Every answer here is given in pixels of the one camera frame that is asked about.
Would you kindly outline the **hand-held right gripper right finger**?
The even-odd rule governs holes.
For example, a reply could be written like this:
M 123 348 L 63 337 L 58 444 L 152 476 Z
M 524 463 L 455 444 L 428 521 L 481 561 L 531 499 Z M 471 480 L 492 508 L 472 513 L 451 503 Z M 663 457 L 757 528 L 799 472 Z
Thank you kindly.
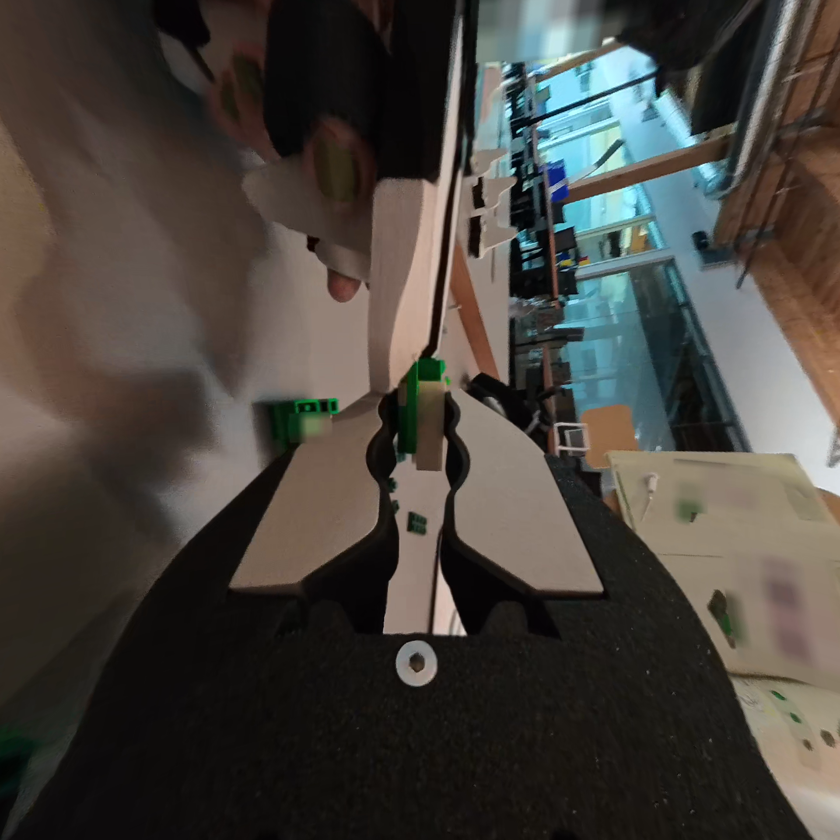
M 445 522 L 456 549 L 525 595 L 602 596 L 602 580 L 541 448 L 464 391 L 447 394 L 445 436 Z

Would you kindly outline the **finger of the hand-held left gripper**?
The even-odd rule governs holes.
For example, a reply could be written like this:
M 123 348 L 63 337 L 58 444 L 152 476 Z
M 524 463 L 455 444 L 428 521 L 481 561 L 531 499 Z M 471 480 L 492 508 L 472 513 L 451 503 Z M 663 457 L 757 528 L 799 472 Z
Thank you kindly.
M 367 321 L 373 393 L 394 391 L 415 361 L 438 350 L 451 219 L 447 186 L 386 178 L 374 190 Z

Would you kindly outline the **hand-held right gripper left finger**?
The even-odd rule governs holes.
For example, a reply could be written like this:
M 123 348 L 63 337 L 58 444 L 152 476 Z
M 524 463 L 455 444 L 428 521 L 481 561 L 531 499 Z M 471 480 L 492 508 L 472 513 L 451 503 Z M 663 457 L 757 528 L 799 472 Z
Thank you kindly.
M 302 594 L 331 561 L 392 515 L 396 465 L 389 400 L 364 395 L 330 419 L 301 422 L 301 442 L 234 573 L 230 589 Z

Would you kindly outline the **green lego assembly white brick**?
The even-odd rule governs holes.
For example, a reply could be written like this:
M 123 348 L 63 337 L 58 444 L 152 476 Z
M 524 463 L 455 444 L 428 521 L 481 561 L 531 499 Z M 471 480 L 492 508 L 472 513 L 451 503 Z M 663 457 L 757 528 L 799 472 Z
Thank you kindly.
M 282 455 L 331 432 L 333 418 L 340 411 L 340 402 L 330 398 L 299 398 L 262 405 L 268 422 L 273 451 Z

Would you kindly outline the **open lego instruction booklet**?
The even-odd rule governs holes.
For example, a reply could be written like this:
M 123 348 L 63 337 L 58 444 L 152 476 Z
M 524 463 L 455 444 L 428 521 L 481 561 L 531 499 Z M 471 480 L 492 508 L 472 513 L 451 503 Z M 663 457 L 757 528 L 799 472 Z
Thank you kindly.
M 767 764 L 838 799 L 838 521 L 792 455 L 612 452 L 625 523 L 706 629 Z

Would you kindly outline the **person's left hand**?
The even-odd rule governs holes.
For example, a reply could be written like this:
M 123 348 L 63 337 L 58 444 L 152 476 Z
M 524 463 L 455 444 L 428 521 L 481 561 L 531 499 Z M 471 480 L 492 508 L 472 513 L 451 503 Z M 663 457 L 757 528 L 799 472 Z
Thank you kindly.
M 265 63 L 264 45 L 235 41 L 208 104 L 218 126 L 231 139 L 255 152 L 263 163 L 274 164 L 280 155 L 265 124 Z M 335 211 L 357 214 L 372 198 L 376 176 L 372 147 L 339 118 L 316 119 L 303 145 L 300 166 Z

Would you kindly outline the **tan rounded board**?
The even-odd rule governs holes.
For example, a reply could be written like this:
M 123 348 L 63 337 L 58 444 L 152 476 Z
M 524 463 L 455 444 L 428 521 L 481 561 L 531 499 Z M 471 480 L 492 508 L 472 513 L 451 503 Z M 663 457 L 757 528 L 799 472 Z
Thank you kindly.
M 632 410 L 627 405 L 588 409 L 581 415 L 581 424 L 588 441 L 584 460 L 591 469 L 607 469 L 610 452 L 639 450 Z

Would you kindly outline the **spare hand-held gripper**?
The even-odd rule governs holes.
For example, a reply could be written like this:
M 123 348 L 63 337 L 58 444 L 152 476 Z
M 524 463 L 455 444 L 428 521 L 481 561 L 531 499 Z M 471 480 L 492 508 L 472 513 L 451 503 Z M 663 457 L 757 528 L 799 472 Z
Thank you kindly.
M 505 417 L 549 455 L 556 455 L 553 420 L 550 419 L 547 402 L 559 390 L 558 386 L 552 386 L 530 393 L 502 383 L 486 373 L 478 373 L 469 381 L 466 392 Z

